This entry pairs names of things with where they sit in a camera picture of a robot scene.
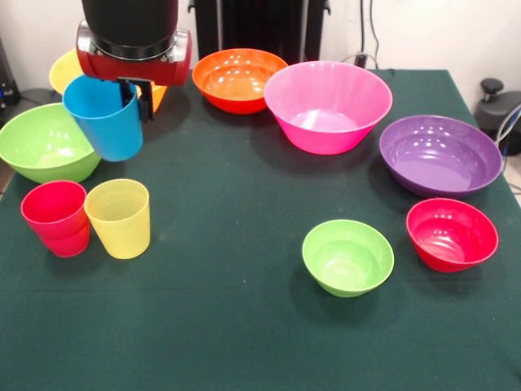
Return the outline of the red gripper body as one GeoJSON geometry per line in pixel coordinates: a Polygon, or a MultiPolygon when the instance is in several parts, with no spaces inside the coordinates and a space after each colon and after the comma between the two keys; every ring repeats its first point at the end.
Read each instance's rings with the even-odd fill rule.
{"type": "Polygon", "coordinates": [[[176,29],[168,46],[157,55],[145,51],[142,59],[114,56],[102,48],[86,21],[77,30],[77,57],[83,73],[108,81],[152,81],[160,86],[182,86],[186,83],[191,60],[190,32],[176,29]]]}

